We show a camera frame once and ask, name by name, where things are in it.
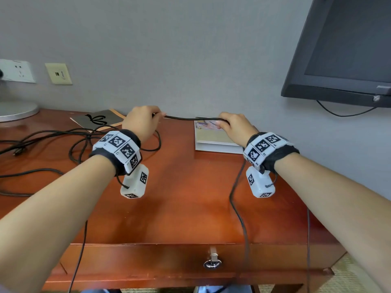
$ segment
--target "desk drawer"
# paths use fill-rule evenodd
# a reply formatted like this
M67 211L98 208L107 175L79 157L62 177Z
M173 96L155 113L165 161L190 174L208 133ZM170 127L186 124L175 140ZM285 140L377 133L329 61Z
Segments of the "desk drawer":
M212 245L86 245L78 275L127 273L142 277L168 273L202 273ZM242 267L243 245L213 245L222 264L218 272ZM68 273L74 271L81 245L71 245L61 258ZM311 245L311 268L332 266L345 249L340 245ZM248 271L305 269L305 245L251 245Z

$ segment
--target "wall outlet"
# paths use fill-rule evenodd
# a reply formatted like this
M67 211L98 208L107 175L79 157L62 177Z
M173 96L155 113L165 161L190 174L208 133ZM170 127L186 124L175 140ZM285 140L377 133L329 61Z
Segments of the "wall outlet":
M45 66L53 84L72 85L65 63L45 63Z
M0 59L3 80L35 83L30 63L23 60Z

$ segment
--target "silver lamp base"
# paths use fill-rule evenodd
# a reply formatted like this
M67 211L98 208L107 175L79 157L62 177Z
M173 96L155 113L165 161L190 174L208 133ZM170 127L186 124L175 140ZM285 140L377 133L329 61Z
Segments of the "silver lamp base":
M0 122L30 117L39 110L37 104L31 102L0 102Z

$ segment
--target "white outlet plate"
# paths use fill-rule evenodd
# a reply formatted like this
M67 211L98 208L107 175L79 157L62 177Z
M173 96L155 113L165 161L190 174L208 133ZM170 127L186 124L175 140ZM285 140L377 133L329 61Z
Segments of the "white outlet plate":
M3 80L35 83L30 63L23 60L0 59Z

